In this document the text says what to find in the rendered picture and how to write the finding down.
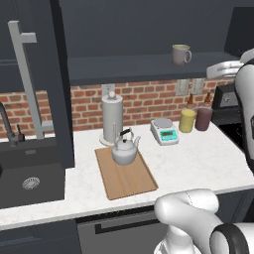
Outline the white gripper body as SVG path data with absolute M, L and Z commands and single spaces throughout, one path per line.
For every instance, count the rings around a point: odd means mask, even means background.
M 207 78 L 231 77 L 240 69 L 240 61 L 217 63 L 206 69 Z

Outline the dark cabinet door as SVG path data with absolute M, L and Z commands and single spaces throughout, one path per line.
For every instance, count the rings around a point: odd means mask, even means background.
M 0 0 L 0 93 L 24 89 L 8 28 L 17 21 L 37 41 L 24 46 L 36 90 L 48 94 L 62 166 L 74 166 L 70 83 L 60 0 Z
M 224 50 L 232 56 L 254 48 L 254 7 L 235 7 L 233 9 Z

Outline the beige mug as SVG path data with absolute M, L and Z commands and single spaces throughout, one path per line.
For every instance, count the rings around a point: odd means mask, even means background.
M 191 61 L 191 47 L 188 45 L 173 45 L 173 63 L 176 65 L 188 64 Z

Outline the dark base cabinet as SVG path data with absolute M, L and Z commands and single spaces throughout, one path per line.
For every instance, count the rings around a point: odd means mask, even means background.
M 242 222 L 254 199 L 254 189 L 221 193 L 216 215 L 224 223 Z
M 0 254 L 81 254 L 73 219 L 0 231 Z

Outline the wooden tray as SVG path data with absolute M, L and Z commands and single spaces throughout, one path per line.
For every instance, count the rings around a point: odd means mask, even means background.
M 110 148 L 95 150 L 105 192 L 109 200 L 155 191 L 158 184 L 140 152 L 130 165 L 114 162 Z

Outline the black stove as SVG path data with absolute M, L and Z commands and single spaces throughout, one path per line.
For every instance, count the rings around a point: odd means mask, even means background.
M 250 109 L 238 102 L 234 84 L 218 86 L 212 102 L 212 122 L 242 151 L 254 160 L 254 101 Z

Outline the dark red bottle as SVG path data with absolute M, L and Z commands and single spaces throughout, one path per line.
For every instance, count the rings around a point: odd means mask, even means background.
M 211 98 L 208 93 L 204 99 L 203 105 L 197 110 L 195 118 L 195 129 L 198 131 L 206 131 L 208 129 L 212 117 Z

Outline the yellow bottle with brown cap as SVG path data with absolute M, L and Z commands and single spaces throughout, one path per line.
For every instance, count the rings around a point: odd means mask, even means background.
M 181 112 L 179 130 L 182 133 L 190 133 L 192 130 L 193 122 L 195 120 L 195 111 L 193 107 L 193 95 L 191 94 L 186 106 Z

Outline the white kitchen scale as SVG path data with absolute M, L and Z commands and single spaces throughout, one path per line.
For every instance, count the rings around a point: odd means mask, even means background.
M 151 121 L 151 132 L 161 146 L 169 146 L 179 143 L 179 133 L 171 119 L 153 119 Z

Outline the white paper towel holder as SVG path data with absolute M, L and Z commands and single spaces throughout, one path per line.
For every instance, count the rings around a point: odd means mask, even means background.
M 123 131 L 123 98 L 110 91 L 102 99 L 103 132 L 99 141 L 105 146 L 113 146 L 117 135 Z

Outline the grey dishwasher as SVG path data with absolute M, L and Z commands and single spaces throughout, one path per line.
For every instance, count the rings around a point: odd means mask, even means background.
M 160 221 L 152 225 L 102 234 L 96 234 L 94 231 L 96 223 L 131 216 L 156 218 L 153 210 L 126 215 L 117 214 L 108 218 L 104 215 L 79 218 L 76 222 L 82 254 L 154 254 L 156 246 L 167 232 L 167 226 Z

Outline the black sink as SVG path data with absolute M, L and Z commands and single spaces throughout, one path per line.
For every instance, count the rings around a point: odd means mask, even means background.
M 55 138 L 0 143 L 0 209 L 64 199 Z

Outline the black tap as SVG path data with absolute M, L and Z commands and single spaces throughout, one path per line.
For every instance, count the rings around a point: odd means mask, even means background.
M 25 135 L 21 132 L 20 126 L 17 126 L 19 134 L 16 135 L 10 125 L 8 115 L 2 102 L 0 102 L 0 115 L 3 119 L 7 138 L 11 147 L 16 147 L 20 142 L 25 141 Z

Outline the grey wall outlet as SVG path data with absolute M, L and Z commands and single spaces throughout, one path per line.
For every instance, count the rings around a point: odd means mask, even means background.
M 203 78 L 194 78 L 192 80 L 191 93 L 192 94 L 202 94 L 203 85 L 204 85 Z
M 179 79 L 176 86 L 176 96 L 185 96 L 189 93 L 189 83 L 188 79 Z

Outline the dark wall cabinet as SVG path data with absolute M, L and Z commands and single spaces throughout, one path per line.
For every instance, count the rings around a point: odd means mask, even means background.
M 235 7 L 254 0 L 60 0 L 73 85 L 205 77 L 224 50 Z M 173 63 L 173 45 L 191 61 Z

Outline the white wall outlet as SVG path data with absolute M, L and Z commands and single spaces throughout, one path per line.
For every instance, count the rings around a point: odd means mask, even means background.
M 104 96 L 110 91 L 115 90 L 115 84 L 114 83 L 106 83 L 101 85 L 101 95 Z

